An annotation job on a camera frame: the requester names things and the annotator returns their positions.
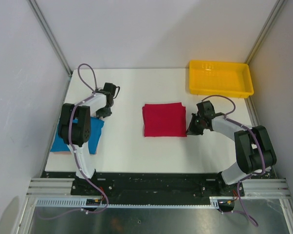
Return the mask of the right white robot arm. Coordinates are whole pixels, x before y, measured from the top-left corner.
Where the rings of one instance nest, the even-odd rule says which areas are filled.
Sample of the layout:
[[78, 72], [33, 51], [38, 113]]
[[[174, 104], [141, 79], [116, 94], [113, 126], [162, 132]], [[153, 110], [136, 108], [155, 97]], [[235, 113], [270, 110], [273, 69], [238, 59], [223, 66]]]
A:
[[220, 133], [235, 143], [236, 162], [218, 173], [215, 183], [219, 195], [228, 195], [233, 186], [254, 175], [264, 174], [277, 162], [268, 131], [259, 125], [249, 127], [223, 113], [200, 115], [192, 113], [187, 135], [203, 135], [204, 130]]

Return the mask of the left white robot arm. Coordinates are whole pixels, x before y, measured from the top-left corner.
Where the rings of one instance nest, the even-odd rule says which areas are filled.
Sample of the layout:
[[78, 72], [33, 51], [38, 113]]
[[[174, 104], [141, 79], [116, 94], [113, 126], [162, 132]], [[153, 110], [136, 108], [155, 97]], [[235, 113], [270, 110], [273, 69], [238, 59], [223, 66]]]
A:
[[84, 179], [81, 189], [88, 195], [98, 190], [98, 182], [92, 179], [95, 168], [91, 164], [88, 142], [91, 137], [91, 117], [105, 118], [111, 115], [114, 93], [98, 90], [77, 104], [62, 105], [58, 136], [68, 146], [76, 164], [76, 176]]

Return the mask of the red polo shirt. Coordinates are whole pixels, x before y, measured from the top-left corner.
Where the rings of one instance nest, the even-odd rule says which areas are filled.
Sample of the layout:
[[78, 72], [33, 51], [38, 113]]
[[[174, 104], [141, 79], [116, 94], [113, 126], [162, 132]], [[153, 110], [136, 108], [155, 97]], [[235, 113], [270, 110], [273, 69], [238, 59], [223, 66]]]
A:
[[180, 103], [145, 104], [145, 137], [186, 137], [186, 108]]

